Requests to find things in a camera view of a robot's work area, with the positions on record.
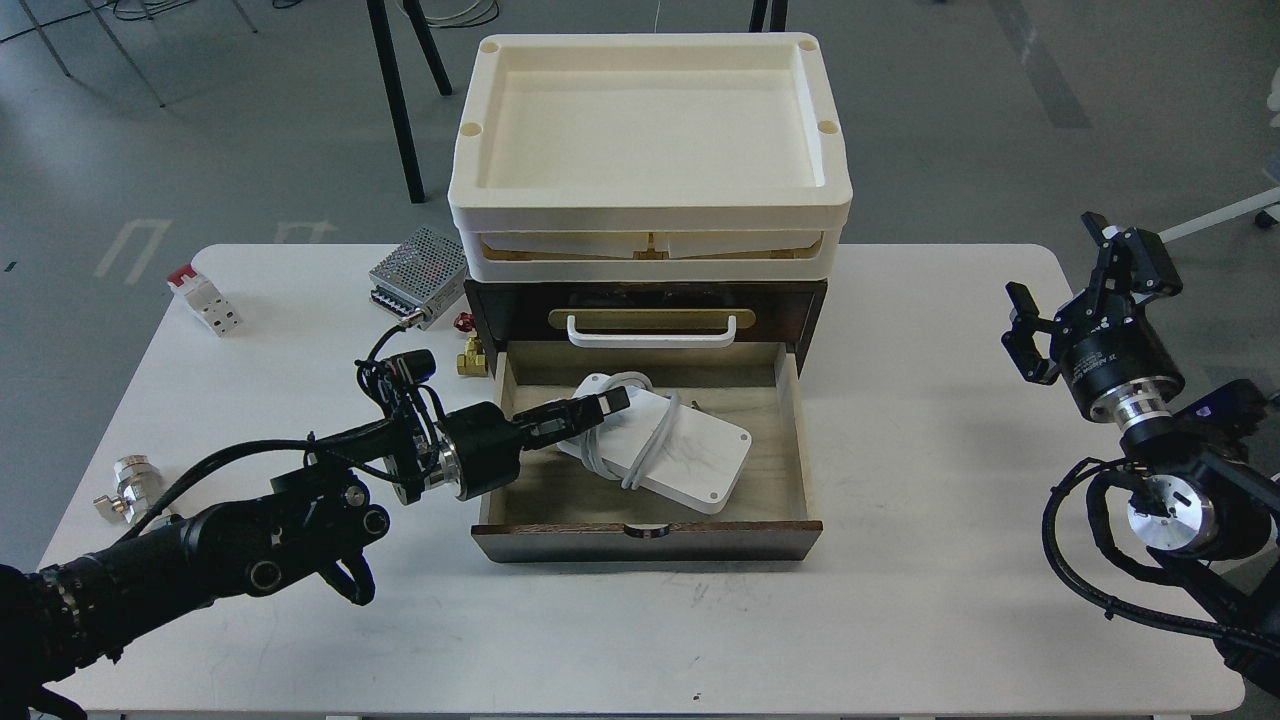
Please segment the black table leg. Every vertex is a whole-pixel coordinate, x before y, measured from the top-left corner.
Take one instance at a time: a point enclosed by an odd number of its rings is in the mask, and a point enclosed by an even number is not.
[[[769,0],[754,0],[751,3],[751,24],[748,26],[748,32],[763,32],[764,31],[764,10],[769,6]]]
[[[419,0],[404,0],[404,13],[417,35],[417,44],[422,46],[422,55],[426,55],[426,64],[431,68],[431,77],[435,78],[435,87],[440,95],[453,95],[453,86],[449,85],[449,74],[444,72],[444,63],[440,60],[440,51],[435,49],[435,40],[431,37],[431,28],[422,15],[422,4]]]
[[[769,13],[769,32],[783,32],[787,29],[787,0],[773,0]]]
[[[387,87],[387,105],[392,111],[392,126],[396,128],[401,165],[404,167],[408,200],[410,202],[426,202],[422,173],[417,167],[417,150],[413,149],[413,128],[408,123],[404,90],[399,82],[399,67],[396,64],[396,46],[392,45],[392,28],[387,22],[387,3],[384,0],[367,0],[367,5],[369,24],[374,31],[374,45],[378,47],[378,64],[383,70],[383,85]]]

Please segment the drawer front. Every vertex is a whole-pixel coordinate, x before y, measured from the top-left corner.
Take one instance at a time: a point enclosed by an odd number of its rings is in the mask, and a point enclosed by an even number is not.
[[[476,331],[485,352],[497,357],[512,341],[564,340],[567,311],[660,310],[671,316],[676,310],[733,311],[739,315],[736,340],[741,342],[782,342],[803,368],[805,354],[818,323],[827,281],[806,282],[728,282],[728,283],[483,283],[468,279],[467,300],[476,318]],[[641,333],[634,318],[614,314],[617,328],[598,320],[591,329]],[[742,322],[749,316],[750,322]],[[655,322],[653,331],[669,325]]]
[[[819,520],[471,528],[471,537],[494,562],[799,561],[820,534]]]

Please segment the white drawer handle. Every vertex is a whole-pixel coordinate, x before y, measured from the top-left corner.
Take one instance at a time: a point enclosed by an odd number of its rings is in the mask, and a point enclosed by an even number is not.
[[[596,334],[577,332],[577,319],[564,319],[568,341],[579,347],[728,347],[737,334],[737,318],[728,316],[721,334]]]

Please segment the white cable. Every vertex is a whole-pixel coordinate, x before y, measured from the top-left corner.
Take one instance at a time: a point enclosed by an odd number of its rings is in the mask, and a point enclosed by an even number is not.
[[[609,375],[595,392],[608,392],[612,388],[625,384],[646,391],[653,389],[653,382],[648,378],[648,375],[644,373],[628,372]],[[655,455],[655,451],[667,442],[667,438],[671,436],[671,428],[676,424],[676,411],[680,409],[680,393],[671,391],[671,395],[667,397],[671,398],[671,404],[667,405],[667,411],[663,413],[658,427],[654,428],[653,434],[649,436],[644,447],[640,448],[640,454],[636,455],[635,462],[625,475],[614,473],[604,462],[604,459],[600,457],[599,425],[580,436],[579,447],[582,450],[582,465],[596,475],[620,480],[623,489],[639,489],[640,480],[645,477],[645,468]]]

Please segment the white table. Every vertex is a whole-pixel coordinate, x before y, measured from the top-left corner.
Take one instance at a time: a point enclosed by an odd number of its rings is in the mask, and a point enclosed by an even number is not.
[[[111,462],[147,454],[173,479],[238,441],[328,434],[372,419],[351,361],[389,327],[365,272],[389,246],[215,246],[195,265],[244,319],[216,338],[164,316],[45,562],[120,532],[91,507]],[[392,510],[367,556],[378,597],[319,578],[232,598],[137,641],[118,666],[55,687],[91,710],[319,714],[1202,714],[1243,684],[1207,641],[1107,623],[1041,552],[1048,488],[1117,432],[1065,387],[1024,384],[1000,346],[1004,283],[1042,307],[1069,296],[1037,246],[845,246],[805,372],[826,530],[803,564],[497,565],[468,538],[479,503],[445,491]],[[442,372],[449,409],[493,384],[449,366],[462,336],[398,336]],[[180,501],[193,512],[269,492],[294,454],[244,460]],[[1198,614],[1092,551],[1083,500],[1064,547],[1126,598]]]

